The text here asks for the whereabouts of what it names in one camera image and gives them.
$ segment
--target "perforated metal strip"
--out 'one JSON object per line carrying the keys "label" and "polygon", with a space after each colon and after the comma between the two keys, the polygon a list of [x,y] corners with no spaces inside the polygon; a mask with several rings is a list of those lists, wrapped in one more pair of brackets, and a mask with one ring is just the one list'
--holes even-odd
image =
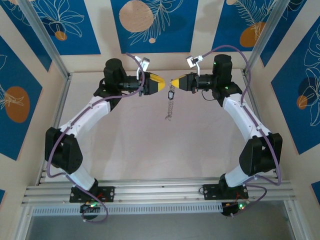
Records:
{"label": "perforated metal strip", "polygon": [[[136,214],[191,214],[191,213],[221,213],[221,203],[183,203],[183,204],[113,204],[107,205],[109,215]],[[86,215],[106,214],[104,208]],[[35,207],[33,216],[76,216],[80,215],[79,205],[59,207]]]}

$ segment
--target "orange circle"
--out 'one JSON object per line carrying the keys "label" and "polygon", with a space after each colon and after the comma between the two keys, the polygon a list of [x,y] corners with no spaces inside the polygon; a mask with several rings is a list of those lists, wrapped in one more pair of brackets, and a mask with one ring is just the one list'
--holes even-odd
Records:
{"label": "orange circle", "polygon": [[27,119],[30,111],[28,93],[22,87],[12,86],[6,91],[4,99],[7,101],[5,111],[8,117],[18,124],[23,123]]}
{"label": "orange circle", "polygon": [[152,38],[149,39],[149,43],[154,44],[155,42],[156,42],[155,38],[152,37]]}
{"label": "orange circle", "polygon": [[244,30],[240,37],[241,46],[245,48],[254,47],[256,45],[258,37],[260,36],[262,30],[265,27],[265,24],[265,22],[258,22]]}
{"label": "orange circle", "polygon": [[305,109],[308,105],[308,99],[306,96],[299,96],[298,99],[296,100],[296,105],[298,106],[298,108],[300,108],[301,110]]}
{"label": "orange circle", "polygon": [[54,35],[60,41],[67,40],[67,34],[65,34],[63,31],[56,31]]}

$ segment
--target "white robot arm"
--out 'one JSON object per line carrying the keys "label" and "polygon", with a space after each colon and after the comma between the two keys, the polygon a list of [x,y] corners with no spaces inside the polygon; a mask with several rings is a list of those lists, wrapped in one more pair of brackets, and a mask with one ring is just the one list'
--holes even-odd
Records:
{"label": "white robot arm", "polygon": [[[271,133],[250,109],[243,99],[241,89],[231,81],[231,57],[225,54],[216,55],[213,62],[212,74],[200,75],[198,63],[202,56],[188,57],[190,67],[197,66],[198,73],[189,73],[171,81],[176,88],[196,93],[198,90],[212,91],[218,101],[233,118],[245,140],[245,147],[239,157],[239,165],[232,171],[223,174],[219,184],[222,191],[241,186],[254,175],[268,172],[276,168],[271,151],[274,151],[279,163],[282,138],[278,133]],[[264,138],[265,135],[272,145],[270,149]]]}
{"label": "white robot arm", "polygon": [[[98,181],[84,168],[83,156],[77,140],[84,137],[86,132],[102,117],[109,114],[120,101],[120,98],[105,100],[107,97],[122,96],[122,91],[131,93],[138,89],[141,89],[140,96],[142,94],[151,95],[165,87],[164,79],[150,72],[145,72],[149,65],[147,58],[137,60],[140,62],[145,76],[142,88],[139,88],[142,83],[139,77],[141,72],[137,71],[138,76],[127,76],[122,62],[116,58],[110,59],[105,64],[104,78],[100,81],[99,87],[89,103],[66,124],[59,128],[51,127],[46,132],[45,159],[49,164],[60,169],[75,184],[94,196],[99,194]],[[80,199],[81,202],[86,202],[90,197],[82,196]]]}

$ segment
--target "enclosure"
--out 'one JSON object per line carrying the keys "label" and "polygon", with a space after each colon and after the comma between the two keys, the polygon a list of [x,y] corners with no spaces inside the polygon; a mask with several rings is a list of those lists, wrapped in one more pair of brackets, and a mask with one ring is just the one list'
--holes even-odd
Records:
{"label": "enclosure", "polygon": [[[0,0],[1,239],[318,239],[320,2],[317,0]],[[207,91],[174,90],[197,73],[186,58],[231,56],[232,81],[261,122],[282,136],[282,184],[242,214],[230,199],[206,200],[205,184],[239,164],[246,141]],[[70,121],[91,100],[107,60],[128,76],[147,71],[165,88],[121,99],[78,139],[83,165],[99,186],[114,187],[108,219],[82,222],[73,184],[48,177],[46,131]],[[61,171],[54,166],[51,174]],[[263,173],[278,180],[274,170]],[[247,187],[252,204],[264,191]],[[96,213],[106,215],[103,207]]]}

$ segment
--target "white table surface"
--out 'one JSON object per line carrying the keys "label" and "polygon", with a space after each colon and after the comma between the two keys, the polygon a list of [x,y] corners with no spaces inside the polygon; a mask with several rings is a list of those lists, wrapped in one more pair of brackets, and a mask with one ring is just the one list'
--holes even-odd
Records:
{"label": "white table surface", "polygon": [[[154,73],[169,86],[171,79],[189,72]],[[201,73],[210,74],[211,70]],[[60,125],[89,102],[103,77],[102,72],[73,74]],[[232,80],[245,89],[240,69],[232,70]],[[175,89],[173,117],[168,121],[168,90],[122,99],[78,139],[83,164],[92,176],[98,180],[220,177],[239,163],[245,141],[218,102],[205,101],[200,91],[192,94]],[[212,98],[210,92],[204,92],[208,99]],[[249,96],[245,99],[251,106]],[[52,167],[51,172],[58,170]],[[66,181],[64,177],[45,180]]]}

